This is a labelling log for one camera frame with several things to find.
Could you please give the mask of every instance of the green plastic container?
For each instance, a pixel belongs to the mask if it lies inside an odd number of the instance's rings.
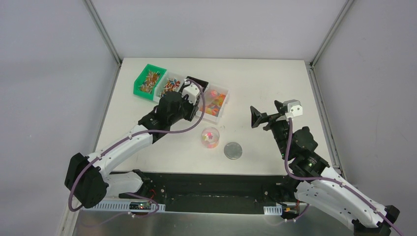
[[[143,82],[146,80],[146,76],[148,73],[152,72],[159,72],[160,76],[158,81],[156,81],[155,86],[152,88],[152,93],[147,93],[141,91],[139,88],[143,84]],[[138,78],[135,80],[135,83],[133,84],[133,94],[141,96],[143,98],[146,98],[148,100],[154,101],[154,98],[156,97],[155,94],[155,88],[158,86],[159,82],[162,80],[164,76],[166,76],[167,70],[158,66],[154,66],[151,64],[147,64],[141,74],[138,76]]]

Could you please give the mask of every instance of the robotic arm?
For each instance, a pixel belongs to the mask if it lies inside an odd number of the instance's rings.
[[[138,174],[128,172],[110,175],[110,172],[124,160],[155,143],[167,133],[181,133],[194,128],[202,117],[186,130],[170,131],[171,126],[177,121],[181,119],[191,121],[194,118],[200,96],[207,85],[207,82],[195,78],[186,79],[179,92],[166,93],[159,104],[122,138],[88,156],[75,154],[69,163],[65,186],[74,193],[85,208],[95,206],[104,197],[137,192],[143,184]]]
[[[264,130],[272,131],[285,160],[286,188],[296,199],[314,205],[342,222],[356,236],[388,236],[390,227],[395,227],[393,223],[399,210],[377,203],[342,178],[314,152],[318,144],[308,127],[292,133],[291,119],[302,115],[299,101],[275,101],[275,106],[278,113],[273,115],[251,107],[252,128],[267,123]]]

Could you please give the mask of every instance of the gray wall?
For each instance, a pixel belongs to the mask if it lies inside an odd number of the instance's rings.
[[[81,0],[2,0],[0,31],[0,235],[54,235],[117,66]]]
[[[349,181],[415,235],[417,1],[357,0],[316,67]]]
[[[345,0],[93,0],[120,56],[310,61]]]

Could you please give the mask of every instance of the white backdrop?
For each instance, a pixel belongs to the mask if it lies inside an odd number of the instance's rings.
[[[0,235],[52,236],[117,66],[81,0],[2,0],[0,32]]]
[[[345,0],[93,0],[118,53],[311,61]]]
[[[416,12],[417,1],[357,0],[316,66],[349,180],[399,208],[405,235],[416,235]]]

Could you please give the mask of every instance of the white table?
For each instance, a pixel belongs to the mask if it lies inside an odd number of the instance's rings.
[[[116,171],[286,175],[272,133],[261,126],[251,128],[249,107],[273,114],[277,112],[274,100],[290,99],[299,100],[304,112],[294,119],[294,131],[309,126],[319,143],[316,152],[331,164],[305,63],[301,60],[125,58],[97,148],[130,130],[156,105],[133,94],[133,82],[148,63],[224,86],[230,89],[231,96],[219,124],[202,121],[189,132],[166,135],[120,164]],[[181,120],[171,130],[191,125]],[[201,132],[208,126],[220,131],[220,143],[214,149],[207,149],[200,142]],[[230,160],[223,153],[223,147],[232,141],[243,148],[243,155],[237,160]]]

